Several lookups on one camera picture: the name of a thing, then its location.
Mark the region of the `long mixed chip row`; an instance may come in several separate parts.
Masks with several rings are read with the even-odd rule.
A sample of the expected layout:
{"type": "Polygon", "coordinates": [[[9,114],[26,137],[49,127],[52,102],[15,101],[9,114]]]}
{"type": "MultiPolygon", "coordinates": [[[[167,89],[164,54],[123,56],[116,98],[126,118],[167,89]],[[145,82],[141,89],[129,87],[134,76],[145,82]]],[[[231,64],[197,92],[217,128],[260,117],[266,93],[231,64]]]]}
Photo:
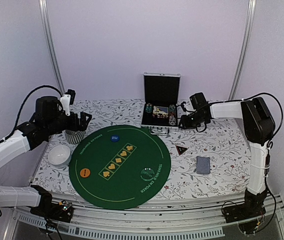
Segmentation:
{"type": "Polygon", "coordinates": [[[177,125],[176,107],[173,104],[169,106],[169,125],[170,126],[177,125]]]}

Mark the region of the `blue small blind button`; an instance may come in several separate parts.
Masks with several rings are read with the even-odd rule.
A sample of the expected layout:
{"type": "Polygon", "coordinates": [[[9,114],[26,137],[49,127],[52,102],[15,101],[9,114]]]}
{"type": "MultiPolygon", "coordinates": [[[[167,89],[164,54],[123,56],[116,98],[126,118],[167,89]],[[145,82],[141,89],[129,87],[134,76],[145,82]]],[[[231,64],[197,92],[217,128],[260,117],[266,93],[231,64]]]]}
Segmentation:
{"type": "Polygon", "coordinates": [[[111,140],[112,142],[118,142],[118,141],[120,140],[120,137],[119,137],[118,135],[112,135],[111,138],[110,138],[110,140],[111,140]]]}

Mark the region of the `orange big blind button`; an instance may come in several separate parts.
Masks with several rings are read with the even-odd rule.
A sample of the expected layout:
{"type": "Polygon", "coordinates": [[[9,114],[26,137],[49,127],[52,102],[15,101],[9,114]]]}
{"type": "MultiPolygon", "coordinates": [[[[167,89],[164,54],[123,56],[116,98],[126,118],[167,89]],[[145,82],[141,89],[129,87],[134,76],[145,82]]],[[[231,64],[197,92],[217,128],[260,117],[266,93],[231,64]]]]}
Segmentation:
{"type": "Polygon", "coordinates": [[[90,169],[88,169],[88,168],[83,168],[83,169],[80,171],[80,176],[81,176],[82,178],[88,178],[90,175],[91,175],[91,171],[90,171],[90,169]]]}

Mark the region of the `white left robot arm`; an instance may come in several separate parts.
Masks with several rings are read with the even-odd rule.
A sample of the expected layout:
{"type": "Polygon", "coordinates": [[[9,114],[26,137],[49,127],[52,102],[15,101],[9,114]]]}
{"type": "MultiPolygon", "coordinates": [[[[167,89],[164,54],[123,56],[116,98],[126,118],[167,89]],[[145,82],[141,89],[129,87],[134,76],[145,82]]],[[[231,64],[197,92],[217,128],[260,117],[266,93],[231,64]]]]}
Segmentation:
{"type": "MultiPolygon", "coordinates": [[[[92,115],[86,112],[76,114],[70,111],[74,97],[66,93],[61,98],[44,96],[36,100],[35,112],[30,121],[13,128],[13,133],[0,141],[0,168],[16,157],[47,142],[52,135],[65,130],[83,132],[92,115]]],[[[44,188],[0,186],[0,208],[30,207],[34,214],[52,217],[62,211],[52,202],[52,195],[44,188]]]]}

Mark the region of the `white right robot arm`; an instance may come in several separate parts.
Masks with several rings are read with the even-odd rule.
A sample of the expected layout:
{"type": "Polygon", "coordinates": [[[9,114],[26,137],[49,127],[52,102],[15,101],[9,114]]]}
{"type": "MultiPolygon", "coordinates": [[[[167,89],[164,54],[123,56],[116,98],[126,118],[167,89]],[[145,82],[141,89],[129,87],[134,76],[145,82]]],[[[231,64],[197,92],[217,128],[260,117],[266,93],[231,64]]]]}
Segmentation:
{"type": "Polygon", "coordinates": [[[178,125],[187,130],[207,125],[212,119],[243,120],[251,150],[250,179],[245,190],[245,201],[240,208],[244,218],[251,218],[258,212],[268,194],[269,152],[273,146],[272,139],[279,130],[263,95],[258,93],[245,99],[208,102],[202,92],[196,93],[190,97],[193,110],[182,115],[178,125]]]}

